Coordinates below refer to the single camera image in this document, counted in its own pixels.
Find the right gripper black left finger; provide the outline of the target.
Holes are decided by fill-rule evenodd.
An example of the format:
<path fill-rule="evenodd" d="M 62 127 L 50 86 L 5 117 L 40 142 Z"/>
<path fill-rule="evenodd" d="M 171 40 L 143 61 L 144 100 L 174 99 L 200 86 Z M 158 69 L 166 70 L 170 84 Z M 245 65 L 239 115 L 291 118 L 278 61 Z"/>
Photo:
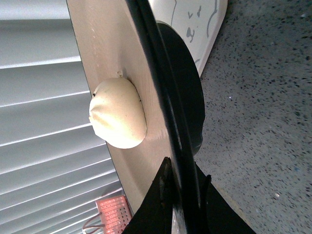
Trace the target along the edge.
<path fill-rule="evenodd" d="M 171 159 L 165 157 L 137 212 L 125 227 L 124 234 L 170 234 L 176 184 Z"/>

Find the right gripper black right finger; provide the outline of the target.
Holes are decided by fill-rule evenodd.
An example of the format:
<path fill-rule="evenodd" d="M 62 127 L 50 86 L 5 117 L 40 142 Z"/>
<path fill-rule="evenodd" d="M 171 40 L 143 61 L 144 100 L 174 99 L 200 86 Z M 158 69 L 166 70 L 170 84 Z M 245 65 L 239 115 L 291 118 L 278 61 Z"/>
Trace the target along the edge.
<path fill-rule="evenodd" d="M 212 185 L 211 177 L 198 173 L 193 162 L 186 167 L 186 231 L 188 234 L 255 233 Z"/>

